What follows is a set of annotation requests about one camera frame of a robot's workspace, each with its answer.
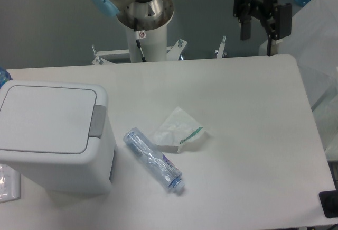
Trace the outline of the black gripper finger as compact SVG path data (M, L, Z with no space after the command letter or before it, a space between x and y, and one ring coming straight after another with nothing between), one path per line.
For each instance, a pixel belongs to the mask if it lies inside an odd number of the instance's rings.
M240 22L240 40L249 40L251 38L251 20Z
M272 19L268 21L267 55L278 53L278 44L292 32L292 4L276 5L273 8Z

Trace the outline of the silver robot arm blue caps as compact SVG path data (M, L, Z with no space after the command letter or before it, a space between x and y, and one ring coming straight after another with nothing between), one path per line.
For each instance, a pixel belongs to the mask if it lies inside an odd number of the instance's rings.
M102 14L118 17L135 31L157 29L173 15L165 0L92 0ZM240 25L240 40L251 38L251 21L256 19L267 36L267 54L273 55L273 45L292 32L292 6L278 0L234 0L233 16Z

